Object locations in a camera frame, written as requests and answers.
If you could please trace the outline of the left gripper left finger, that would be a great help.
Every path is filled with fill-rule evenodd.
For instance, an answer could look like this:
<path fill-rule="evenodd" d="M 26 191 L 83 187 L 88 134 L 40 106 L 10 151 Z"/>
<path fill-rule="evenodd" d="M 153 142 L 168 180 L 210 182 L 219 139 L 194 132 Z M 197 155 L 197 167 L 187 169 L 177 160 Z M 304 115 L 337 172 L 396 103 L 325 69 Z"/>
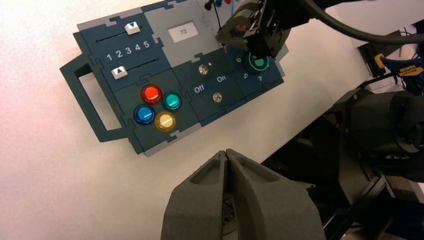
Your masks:
<path fill-rule="evenodd" d="M 227 156 L 218 151 L 172 192 L 166 206 L 162 240 L 220 240 Z"/>

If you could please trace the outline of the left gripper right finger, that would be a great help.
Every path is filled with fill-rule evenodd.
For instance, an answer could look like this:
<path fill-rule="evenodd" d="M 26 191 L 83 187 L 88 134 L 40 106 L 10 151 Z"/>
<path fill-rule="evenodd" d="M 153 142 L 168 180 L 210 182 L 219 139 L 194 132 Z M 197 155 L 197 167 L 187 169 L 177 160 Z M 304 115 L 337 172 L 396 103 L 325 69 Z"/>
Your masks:
<path fill-rule="evenodd" d="M 326 239 L 320 213 L 304 187 L 233 149 L 226 155 L 239 240 Z"/>

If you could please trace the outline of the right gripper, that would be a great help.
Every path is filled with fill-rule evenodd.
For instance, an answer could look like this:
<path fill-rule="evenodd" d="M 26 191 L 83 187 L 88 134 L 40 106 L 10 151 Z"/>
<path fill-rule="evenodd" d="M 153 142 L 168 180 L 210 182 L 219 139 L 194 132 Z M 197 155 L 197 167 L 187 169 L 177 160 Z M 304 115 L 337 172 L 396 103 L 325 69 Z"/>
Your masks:
<path fill-rule="evenodd" d="M 311 17 L 298 0 L 245 1 L 217 32 L 216 40 L 248 49 L 255 59 L 275 58 L 291 29 Z"/>

